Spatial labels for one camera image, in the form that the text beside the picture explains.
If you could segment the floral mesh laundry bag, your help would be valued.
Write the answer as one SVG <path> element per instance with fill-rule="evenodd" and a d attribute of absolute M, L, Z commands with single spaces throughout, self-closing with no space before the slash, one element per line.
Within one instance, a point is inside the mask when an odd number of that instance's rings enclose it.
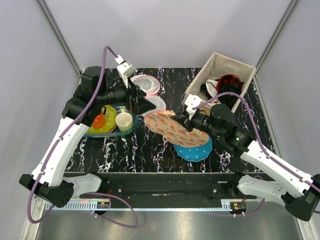
<path fill-rule="evenodd" d="M 155 110 L 144 116 L 144 124 L 150 131 L 162 135 L 168 142 L 185 148 L 200 147 L 209 141 L 209 136 L 193 129 L 188 132 L 181 124 L 171 119 L 175 113 L 169 110 Z"/>

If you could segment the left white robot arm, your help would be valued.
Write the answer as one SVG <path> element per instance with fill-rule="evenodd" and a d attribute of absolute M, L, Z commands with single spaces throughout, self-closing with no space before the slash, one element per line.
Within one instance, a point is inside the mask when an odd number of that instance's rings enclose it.
<path fill-rule="evenodd" d="M 103 198 L 108 193 L 106 179 L 98 173 L 64 177 L 66 166 L 105 105 L 119 105 L 138 116 L 154 110 L 146 93 L 132 83 L 135 67 L 127 62 L 117 67 L 123 82 L 114 86 L 99 66 L 88 67 L 81 83 L 62 111 L 58 130 L 45 156 L 31 174 L 23 174 L 19 183 L 52 205 L 62 208 L 71 198 L 93 194 Z"/>

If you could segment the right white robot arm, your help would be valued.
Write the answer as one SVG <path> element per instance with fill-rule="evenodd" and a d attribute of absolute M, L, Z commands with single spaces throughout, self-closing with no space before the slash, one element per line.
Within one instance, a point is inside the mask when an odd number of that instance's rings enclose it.
<path fill-rule="evenodd" d="M 245 173 L 234 173 L 222 191 L 232 198 L 256 196 L 283 206 L 292 216 L 308 222 L 320 202 L 320 176 L 312 176 L 274 154 L 248 131 L 239 128 L 235 115 L 224 104 L 214 105 L 210 114 L 195 110 L 171 116 L 187 131 L 200 130 L 220 143 L 231 154 L 272 178 L 260 180 Z"/>

